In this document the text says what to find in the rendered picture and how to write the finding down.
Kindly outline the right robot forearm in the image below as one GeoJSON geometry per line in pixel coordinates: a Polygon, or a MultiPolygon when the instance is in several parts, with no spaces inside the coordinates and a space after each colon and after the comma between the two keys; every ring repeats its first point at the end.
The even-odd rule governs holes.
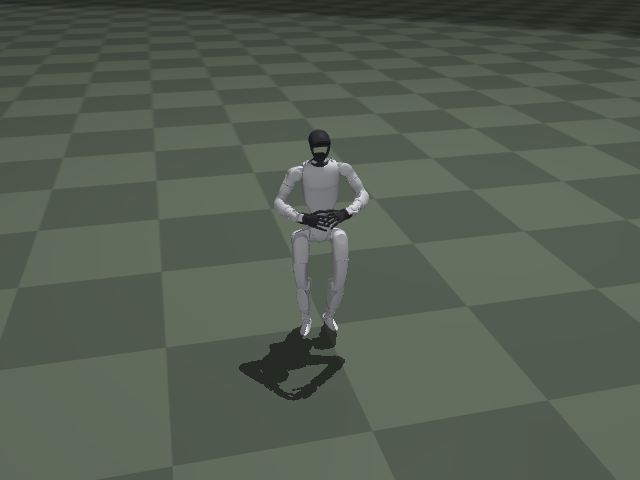
{"type": "Polygon", "coordinates": [[[293,209],[290,205],[284,204],[281,199],[275,200],[274,208],[280,215],[282,215],[285,218],[287,217],[292,222],[296,222],[296,223],[302,222],[302,217],[304,214],[300,214],[295,209],[293,209]]]}

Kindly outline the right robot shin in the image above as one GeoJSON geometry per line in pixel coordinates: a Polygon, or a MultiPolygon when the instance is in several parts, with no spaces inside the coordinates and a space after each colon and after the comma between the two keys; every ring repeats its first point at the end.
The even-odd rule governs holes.
{"type": "Polygon", "coordinates": [[[296,295],[297,295],[298,307],[302,313],[303,323],[306,323],[306,320],[307,320],[309,324],[310,323],[309,308],[311,303],[311,291],[305,293],[303,289],[297,289],[297,287],[296,287],[296,291],[297,291],[296,295]]]}

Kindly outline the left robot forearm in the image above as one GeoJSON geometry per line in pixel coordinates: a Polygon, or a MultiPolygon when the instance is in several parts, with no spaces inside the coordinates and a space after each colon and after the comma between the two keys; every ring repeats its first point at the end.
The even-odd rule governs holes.
{"type": "Polygon", "coordinates": [[[352,214],[352,217],[355,217],[355,215],[360,211],[363,210],[364,207],[368,204],[369,201],[369,194],[366,191],[363,191],[360,195],[360,197],[354,199],[353,203],[345,208],[349,215],[352,214]]]}

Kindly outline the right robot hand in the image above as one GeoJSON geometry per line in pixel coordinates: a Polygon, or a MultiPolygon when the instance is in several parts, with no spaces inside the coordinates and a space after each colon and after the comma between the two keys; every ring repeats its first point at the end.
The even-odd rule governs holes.
{"type": "Polygon", "coordinates": [[[319,219],[319,218],[329,218],[331,219],[331,217],[329,216],[325,216],[325,215],[317,215],[319,213],[325,213],[325,210],[318,210],[315,211],[314,213],[308,214],[308,213],[300,213],[300,214],[304,214],[302,217],[302,222],[299,222],[300,224],[304,224],[304,225],[309,225],[312,228],[316,228],[322,231],[327,231],[326,229],[320,228],[316,225],[320,225],[320,226],[324,226],[324,227],[328,227],[328,225],[322,224],[322,223],[318,223],[320,222],[325,222],[325,223],[331,223],[330,221],[327,220],[323,220],[323,219],[319,219]]]}

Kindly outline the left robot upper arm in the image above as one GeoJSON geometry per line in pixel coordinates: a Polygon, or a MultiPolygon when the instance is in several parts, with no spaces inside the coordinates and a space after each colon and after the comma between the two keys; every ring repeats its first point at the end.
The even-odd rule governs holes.
{"type": "MultiPolygon", "coordinates": [[[[340,175],[346,176],[346,181],[350,185],[350,187],[356,192],[354,199],[360,197],[363,191],[366,191],[363,187],[363,184],[353,168],[348,163],[336,162],[340,171],[340,175]]],[[[366,191],[367,192],[367,191],[366,191]]],[[[370,197],[369,197],[370,199],[370,197]]]]}

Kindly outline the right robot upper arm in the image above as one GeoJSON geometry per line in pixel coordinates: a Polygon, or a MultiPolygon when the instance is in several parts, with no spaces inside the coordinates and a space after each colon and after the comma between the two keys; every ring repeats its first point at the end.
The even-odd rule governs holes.
{"type": "Polygon", "coordinates": [[[283,183],[279,189],[278,195],[275,200],[281,199],[284,204],[289,205],[286,199],[291,194],[295,186],[294,183],[299,181],[302,178],[302,173],[303,173],[303,166],[290,168],[286,173],[285,179],[283,180],[283,183]]]}

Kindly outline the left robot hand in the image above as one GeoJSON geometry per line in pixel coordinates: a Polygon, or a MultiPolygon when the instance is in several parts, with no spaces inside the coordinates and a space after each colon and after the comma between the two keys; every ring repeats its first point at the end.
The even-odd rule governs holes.
{"type": "MultiPolygon", "coordinates": [[[[340,222],[343,222],[344,220],[347,220],[347,219],[349,219],[349,218],[351,218],[351,217],[352,217],[352,214],[351,214],[351,215],[349,215],[348,211],[347,211],[345,208],[344,208],[344,209],[341,209],[340,211],[339,211],[339,210],[334,210],[334,209],[328,209],[328,210],[326,210],[325,214],[326,214],[325,216],[330,216],[330,217],[331,217],[331,219],[333,219],[333,218],[334,218],[334,219],[331,221],[331,223],[330,223],[330,224],[328,224],[328,226],[330,226],[333,222],[337,221],[337,222],[336,222],[336,223],[331,227],[331,230],[332,230],[332,229],[333,229],[337,224],[339,224],[340,222]],[[328,213],[328,212],[331,212],[331,213],[328,213]],[[328,214],[326,214],[326,213],[328,213],[328,214]]],[[[324,220],[325,218],[322,218],[322,219],[324,220]]],[[[331,220],[331,219],[329,219],[329,218],[328,218],[328,219],[327,219],[327,221],[329,221],[329,220],[331,220]]],[[[324,222],[323,224],[326,224],[326,223],[324,222]]]]}

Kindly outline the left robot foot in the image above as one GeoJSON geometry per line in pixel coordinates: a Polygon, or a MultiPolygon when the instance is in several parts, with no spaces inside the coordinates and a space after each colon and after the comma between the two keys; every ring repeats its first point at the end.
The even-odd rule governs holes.
{"type": "Polygon", "coordinates": [[[335,323],[334,319],[333,318],[325,319],[324,315],[325,315],[325,313],[322,315],[322,318],[325,321],[325,323],[327,324],[327,326],[333,331],[338,330],[338,326],[335,323]]]}

